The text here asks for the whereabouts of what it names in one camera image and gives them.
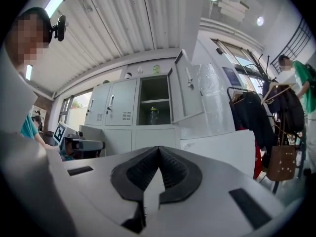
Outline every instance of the ceiling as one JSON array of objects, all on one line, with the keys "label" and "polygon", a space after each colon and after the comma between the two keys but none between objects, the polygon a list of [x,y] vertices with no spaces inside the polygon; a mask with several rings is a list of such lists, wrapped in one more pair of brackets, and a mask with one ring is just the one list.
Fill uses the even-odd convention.
[{"label": "ceiling", "polygon": [[[247,35],[264,43],[266,35],[281,12],[284,0],[240,0],[249,6],[242,22],[220,13],[217,4],[213,4],[210,19],[227,24]],[[210,0],[204,0],[202,17],[209,18]],[[264,17],[264,24],[257,25],[258,17]]]},{"label": "ceiling", "polygon": [[53,39],[49,50],[44,50],[33,64],[32,83],[53,93],[87,71],[120,57],[179,47],[185,32],[185,3],[65,0],[51,18],[54,24],[60,15],[66,15],[65,39]]}]

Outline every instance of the open cabinet door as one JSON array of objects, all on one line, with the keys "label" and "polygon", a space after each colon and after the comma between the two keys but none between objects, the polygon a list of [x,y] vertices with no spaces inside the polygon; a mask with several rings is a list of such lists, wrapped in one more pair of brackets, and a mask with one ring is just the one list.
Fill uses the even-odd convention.
[{"label": "open cabinet door", "polygon": [[191,64],[182,49],[168,73],[171,123],[203,113],[198,80],[191,76],[190,70]]}]

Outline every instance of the cabinet handle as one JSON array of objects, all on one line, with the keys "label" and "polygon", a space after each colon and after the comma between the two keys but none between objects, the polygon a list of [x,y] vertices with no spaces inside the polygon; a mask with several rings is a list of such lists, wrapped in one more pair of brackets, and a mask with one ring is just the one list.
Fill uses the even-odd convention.
[{"label": "cabinet handle", "polygon": [[112,106],[113,106],[113,100],[114,100],[114,95],[111,96],[111,100],[110,100],[109,107],[112,107]]},{"label": "cabinet handle", "polygon": [[186,73],[187,73],[188,83],[190,83],[193,79],[192,79],[192,76],[190,74],[188,67],[186,67]]},{"label": "cabinet handle", "polygon": [[188,67],[186,67],[186,73],[187,73],[187,78],[188,78],[188,87],[191,88],[191,89],[193,89],[194,86],[193,86],[193,84],[191,83],[193,79],[192,79],[192,76],[191,76],[191,74],[190,74],[190,71],[189,71]]},{"label": "cabinet handle", "polygon": [[90,103],[90,107],[89,107],[89,110],[91,110],[91,108],[92,108],[92,105],[93,105],[93,101],[94,101],[94,99],[92,99],[92,100],[91,100],[91,103]]}]

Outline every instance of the brown paper bag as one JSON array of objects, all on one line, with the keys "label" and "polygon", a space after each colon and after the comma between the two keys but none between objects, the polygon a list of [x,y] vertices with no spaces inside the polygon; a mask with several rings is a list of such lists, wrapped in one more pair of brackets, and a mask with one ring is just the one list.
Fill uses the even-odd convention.
[{"label": "brown paper bag", "polygon": [[294,178],[296,168],[295,146],[273,146],[267,177],[271,181]]}]

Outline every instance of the corrugated ceiling panel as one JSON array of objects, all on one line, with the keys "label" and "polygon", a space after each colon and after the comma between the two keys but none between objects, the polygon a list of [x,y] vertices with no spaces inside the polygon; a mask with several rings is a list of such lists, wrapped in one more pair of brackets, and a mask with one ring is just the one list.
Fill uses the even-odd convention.
[{"label": "corrugated ceiling panel", "polygon": [[179,0],[145,0],[155,48],[179,47]]},{"label": "corrugated ceiling panel", "polygon": [[52,40],[32,81],[53,92],[110,60],[179,47],[182,7],[179,0],[65,0],[51,19],[66,15],[65,39]]}]

